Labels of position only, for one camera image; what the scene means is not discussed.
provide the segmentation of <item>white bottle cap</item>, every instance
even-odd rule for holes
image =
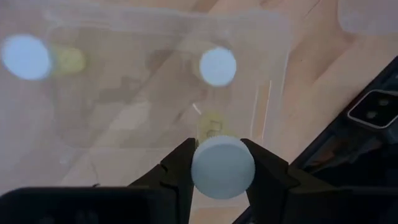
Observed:
[[[236,60],[232,51],[216,47],[206,51],[200,59],[200,75],[211,86],[226,86],[236,73]]]
[[[256,168],[248,147],[231,136],[216,136],[201,143],[193,155],[191,175],[196,188],[216,199],[229,199],[246,191]]]
[[[26,80],[45,78],[52,69],[50,51],[40,39],[29,34],[8,37],[2,43],[1,59],[9,72]]]

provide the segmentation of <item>white cap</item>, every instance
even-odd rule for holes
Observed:
[[[216,47],[205,52],[200,59],[200,75],[211,86],[226,86],[236,73],[236,60],[232,51]]]
[[[52,69],[50,51],[40,39],[29,34],[8,37],[2,43],[1,59],[9,72],[26,80],[45,78]]]
[[[248,147],[231,136],[209,138],[196,149],[191,175],[196,188],[216,199],[229,199],[246,191],[256,168]]]

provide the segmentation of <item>black device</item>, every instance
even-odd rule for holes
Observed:
[[[385,106],[397,105],[396,71],[398,58],[292,166],[242,139],[256,165],[254,180],[246,191],[251,208],[245,215],[253,222],[271,224],[398,223],[398,185],[338,185],[319,175],[353,155],[371,151],[369,145],[395,149],[396,116],[391,115],[395,108],[385,110]],[[195,147],[195,139],[187,139],[127,187],[39,187],[9,192],[0,197],[0,223],[188,223]],[[336,156],[314,165],[314,160],[330,149]],[[235,222],[246,221],[242,216]]]

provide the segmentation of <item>wooden surface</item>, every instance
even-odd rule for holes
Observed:
[[[285,79],[283,113],[276,147],[292,162],[341,109],[398,53],[398,36],[365,37],[341,30],[337,0],[86,0],[128,6],[167,7],[211,14],[261,8],[289,18],[293,37]],[[168,151],[100,149],[82,155],[60,184],[124,185]],[[231,223],[246,208],[198,208],[191,223]]]

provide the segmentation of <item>plastic cap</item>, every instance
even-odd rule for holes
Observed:
[[[48,48],[29,34],[8,37],[2,45],[1,59],[9,72],[25,80],[45,78],[52,68]]]
[[[196,188],[216,199],[229,199],[246,191],[256,168],[248,147],[231,136],[209,138],[196,149],[191,175]]]
[[[236,60],[232,51],[216,47],[205,52],[200,59],[200,75],[211,86],[226,86],[236,73]]]

